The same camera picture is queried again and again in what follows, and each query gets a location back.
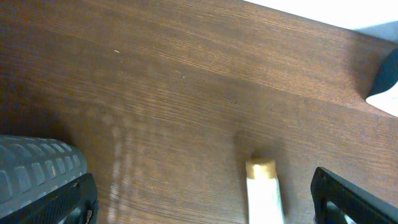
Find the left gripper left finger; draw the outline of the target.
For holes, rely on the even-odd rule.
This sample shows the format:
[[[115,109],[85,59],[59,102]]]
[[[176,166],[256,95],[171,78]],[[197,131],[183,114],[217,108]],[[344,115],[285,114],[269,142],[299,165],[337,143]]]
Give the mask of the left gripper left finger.
[[[8,224],[96,224],[99,201],[94,177],[86,173],[1,218]]]

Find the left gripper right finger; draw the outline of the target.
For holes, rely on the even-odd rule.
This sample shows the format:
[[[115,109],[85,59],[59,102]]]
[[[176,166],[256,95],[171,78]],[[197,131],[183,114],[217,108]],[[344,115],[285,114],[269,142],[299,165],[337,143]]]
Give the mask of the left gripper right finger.
[[[397,223],[397,208],[317,167],[310,185],[315,223]]]

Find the white cream tube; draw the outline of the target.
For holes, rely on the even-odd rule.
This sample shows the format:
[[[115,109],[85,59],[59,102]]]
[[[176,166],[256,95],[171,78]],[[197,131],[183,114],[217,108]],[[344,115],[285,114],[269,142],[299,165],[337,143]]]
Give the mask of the white cream tube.
[[[284,224],[276,163],[273,159],[246,162],[249,224]]]

